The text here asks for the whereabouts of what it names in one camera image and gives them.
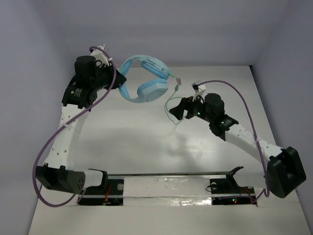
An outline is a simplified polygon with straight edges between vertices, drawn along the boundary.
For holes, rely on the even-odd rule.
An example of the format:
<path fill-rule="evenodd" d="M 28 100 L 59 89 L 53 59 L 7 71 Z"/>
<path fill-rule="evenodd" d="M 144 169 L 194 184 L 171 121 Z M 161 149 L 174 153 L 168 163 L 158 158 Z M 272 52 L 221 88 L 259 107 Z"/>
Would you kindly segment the light blue headphones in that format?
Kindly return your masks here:
<path fill-rule="evenodd" d="M 119 71 L 120 74 L 125 76 L 135 61 L 139 62 L 143 69 L 155 75 L 157 79 L 141 84 L 137 88 L 136 98 L 130 97 L 126 84 L 121 85 L 118 89 L 122 97 L 132 103 L 147 103 L 163 96 L 168 91 L 169 68 L 155 57 L 134 55 L 124 61 Z"/>

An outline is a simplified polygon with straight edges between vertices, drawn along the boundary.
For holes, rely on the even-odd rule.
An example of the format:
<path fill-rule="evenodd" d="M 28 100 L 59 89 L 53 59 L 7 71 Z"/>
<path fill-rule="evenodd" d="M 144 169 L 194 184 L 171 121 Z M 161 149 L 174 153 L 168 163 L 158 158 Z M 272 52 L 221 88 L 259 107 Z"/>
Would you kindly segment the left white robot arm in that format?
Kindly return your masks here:
<path fill-rule="evenodd" d="M 37 183 L 48 189 L 70 193 L 72 197 L 86 189 L 104 193 L 109 187 L 107 173 L 97 169 L 75 170 L 76 146 L 93 107 L 112 89 L 126 82 L 106 55 L 77 57 L 75 75 L 65 89 L 58 130 L 40 150 L 32 169 L 32 183 L 37 197 L 46 205 Z"/>

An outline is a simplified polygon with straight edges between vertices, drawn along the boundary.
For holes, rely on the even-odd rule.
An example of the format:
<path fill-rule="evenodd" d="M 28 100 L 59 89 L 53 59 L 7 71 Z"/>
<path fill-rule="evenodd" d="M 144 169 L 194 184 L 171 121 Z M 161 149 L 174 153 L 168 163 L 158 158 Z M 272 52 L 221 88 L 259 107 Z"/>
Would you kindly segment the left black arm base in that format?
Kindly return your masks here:
<path fill-rule="evenodd" d="M 102 181 L 98 186 L 87 187 L 79 195 L 80 206 L 123 206 L 124 178 L 111 177 L 106 171 L 102 173 Z"/>

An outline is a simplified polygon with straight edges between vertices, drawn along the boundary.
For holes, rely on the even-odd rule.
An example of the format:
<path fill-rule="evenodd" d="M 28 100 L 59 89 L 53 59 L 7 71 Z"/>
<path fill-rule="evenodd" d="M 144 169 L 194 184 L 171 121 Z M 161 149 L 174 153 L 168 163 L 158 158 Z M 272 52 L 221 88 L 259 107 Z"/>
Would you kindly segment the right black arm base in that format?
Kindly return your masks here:
<path fill-rule="evenodd" d="M 227 172 L 225 178 L 210 179 L 209 185 L 206 187 L 206 191 L 211 193 L 212 205 L 256 205 L 256 196 L 254 188 L 247 186 L 240 187 L 234 179 L 234 175 L 237 171 L 244 168 L 238 166 L 231 171 Z"/>

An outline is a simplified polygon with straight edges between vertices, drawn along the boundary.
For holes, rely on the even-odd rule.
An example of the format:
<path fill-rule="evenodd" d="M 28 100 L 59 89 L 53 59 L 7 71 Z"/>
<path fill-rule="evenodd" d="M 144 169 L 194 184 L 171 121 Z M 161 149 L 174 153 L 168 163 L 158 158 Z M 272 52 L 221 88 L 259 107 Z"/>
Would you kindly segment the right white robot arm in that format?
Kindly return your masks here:
<path fill-rule="evenodd" d="M 261 163 L 261 172 L 241 173 L 240 166 L 230 172 L 225 184 L 230 192 L 238 192 L 248 186 L 267 189 L 275 196 L 285 198 L 307 179 L 296 149 L 282 148 L 257 138 L 225 113 L 224 101 L 218 94 L 184 97 L 169 112 L 178 120 L 197 117 L 208 122 L 215 136 Z"/>

